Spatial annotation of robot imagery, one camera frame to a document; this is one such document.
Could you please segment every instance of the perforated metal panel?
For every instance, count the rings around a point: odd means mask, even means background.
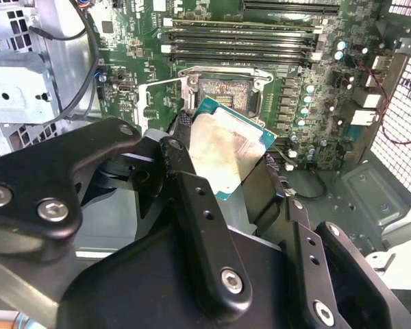
[[[411,0],[393,0],[388,12],[411,17]]]
[[[384,126],[392,139],[411,141],[411,57],[388,106]],[[411,144],[391,143],[380,128],[371,151],[411,192]]]

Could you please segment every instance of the motherboard chip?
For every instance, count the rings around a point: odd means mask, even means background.
[[[247,80],[199,79],[199,101],[211,97],[219,103],[245,114],[249,110],[251,83]]]
[[[114,33],[114,26],[112,21],[102,21],[102,32],[103,33]]]

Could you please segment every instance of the black cable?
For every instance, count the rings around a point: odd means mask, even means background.
[[[92,27],[90,26],[90,23],[86,20],[84,13],[77,6],[75,0],[69,0],[69,1],[72,4],[72,6],[76,9],[77,14],[79,15],[80,19],[82,20],[82,23],[84,24],[85,30],[87,31],[88,41],[90,43],[90,48],[92,49],[92,52],[93,52],[94,60],[91,64],[90,70],[87,73],[87,76],[84,79],[84,83],[79,88],[76,95],[71,100],[70,104],[66,106],[65,108],[63,108],[61,113],[56,118],[43,123],[43,125],[51,125],[52,123],[55,123],[59,120],[67,118],[70,112],[73,111],[75,107],[79,104],[79,102],[82,100],[82,97],[85,95],[88,87],[93,81],[95,72],[97,70],[97,67],[99,66],[99,47],[97,45],[96,36],[92,30]]]
[[[80,33],[74,35],[74,36],[65,36],[65,37],[59,37],[59,36],[54,36],[53,34],[50,34],[49,32],[40,29],[39,27],[34,27],[34,26],[29,26],[29,30],[32,31],[35,34],[38,34],[39,36],[43,37],[44,39],[49,39],[49,40],[57,40],[57,41],[71,41],[71,40],[76,40],[82,37],[85,33],[87,33],[87,30],[84,28]]]
[[[14,329],[14,326],[16,325],[16,320],[18,319],[20,314],[21,314],[21,311],[16,314],[16,317],[15,317],[14,321],[12,322],[11,329]]]
[[[85,120],[86,119],[86,117],[90,113],[91,108],[93,106],[93,103],[95,101],[96,89],[97,89],[97,83],[96,83],[96,80],[94,80],[93,88],[91,89],[90,102],[88,103],[87,109],[85,110],[85,112],[83,114],[74,114],[71,117],[67,118],[68,120],[78,121],[78,120]]]
[[[317,182],[321,185],[323,190],[321,191],[320,194],[315,195],[313,197],[308,197],[308,196],[302,195],[300,193],[295,193],[295,196],[298,197],[299,199],[306,200],[306,201],[313,201],[313,200],[317,200],[317,199],[320,199],[322,197],[325,197],[327,195],[328,190],[327,190],[327,185],[324,182],[324,180],[320,177],[320,175],[316,171],[311,171],[311,173],[315,175],[315,178],[316,178]]]

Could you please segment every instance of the cable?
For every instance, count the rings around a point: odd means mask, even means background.
[[[21,315],[20,321],[18,323],[18,329],[21,329],[21,325],[23,324],[23,319],[25,318],[24,314]]]
[[[15,316],[15,318],[14,318],[14,321],[13,321],[12,324],[11,324],[11,329],[14,329],[16,320],[18,319],[18,317],[20,316],[20,314],[21,314],[21,311],[16,314],[16,316]]]
[[[61,113],[56,118],[43,123],[43,125],[51,125],[52,123],[55,123],[59,120],[67,118],[70,112],[73,111],[75,107],[79,104],[79,102],[82,100],[82,97],[85,95],[88,87],[93,81],[95,72],[97,70],[97,67],[99,66],[99,47],[97,45],[96,36],[93,33],[93,30],[90,24],[86,20],[84,13],[77,7],[76,2],[74,0],[69,0],[69,1],[72,4],[72,6],[76,9],[77,14],[79,15],[80,19],[82,20],[82,23],[84,24],[85,30],[87,31],[88,41],[90,43],[90,48],[93,51],[94,60],[91,64],[91,67],[90,67],[90,70],[88,71],[87,76],[84,79],[84,82],[81,88],[79,88],[78,92],[76,93],[74,98],[71,100],[70,104],[66,106],[64,109],[62,109]]]
[[[315,195],[314,197],[308,197],[308,196],[302,195],[300,193],[295,193],[296,197],[298,197],[299,199],[306,200],[306,201],[314,201],[314,200],[320,199],[322,197],[325,197],[327,195],[327,192],[328,192],[327,185],[324,182],[324,180],[320,177],[320,175],[315,170],[311,170],[310,172],[315,175],[316,181],[321,185],[323,190],[321,191],[320,194]]]
[[[43,37],[44,39],[49,39],[49,40],[57,40],[57,41],[71,41],[71,40],[76,40],[81,38],[85,33],[87,33],[87,30],[83,28],[83,30],[74,35],[74,36],[67,36],[67,37],[59,37],[59,36],[54,36],[53,34],[50,34],[49,32],[46,32],[43,29],[40,29],[39,27],[34,27],[34,26],[29,26],[29,30],[32,31],[35,34],[38,34],[39,36]]]
[[[381,82],[376,78],[374,72],[371,69],[366,68],[362,63],[357,64],[353,58],[351,58],[351,60],[353,60],[353,63],[359,69],[367,70],[369,72],[369,75],[375,80],[377,87],[382,91],[382,94],[384,96],[384,108],[380,112],[380,126],[381,126],[382,134],[384,135],[384,137],[388,139],[392,144],[395,144],[395,145],[410,145],[411,141],[398,141],[398,140],[395,140],[389,137],[386,127],[384,125],[384,122],[385,122],[384,119],[385,119],[385,116],[387,115],[388,107],[391,103],[391,98],[388,96],[388,94],[385,91],[385,88],[382,86]]]
[[[294,166],[295,168],[297,168],[299,165],[297,163],[295,163],[294,161],[292,161],[290,158],[288,158],[287,156],[285,156],[285,153],[283,153],[280,149],[278,149],[276,146],[273,145],[273,149],[275,151],[277,151],[280,156],[290,165]]]
[[[90,95],[90,101],[88,102],[88,107],[85,110],[83,114],[74,114],[71,117],[67,118],[68,120],[71,121],[78,121],[78,120],[85,120],[85,118],[88,116],[88,114],[91,111],[92,105],[95,101],[95,95],[96,95],[96,89],[97,89],[97,83],[95,80],[93,80],[93,88],[91,89],[91,95]]]

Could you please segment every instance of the silver metal panel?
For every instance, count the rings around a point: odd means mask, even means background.
[[[0,55],[0,123],[44,123],[59,115],[58,100],[41,57]]]
[[[404,202],[369,163],[361,164],[341,180],[355,200],[354,204],[364,209],[378,226],[385,227],[406,214]]]

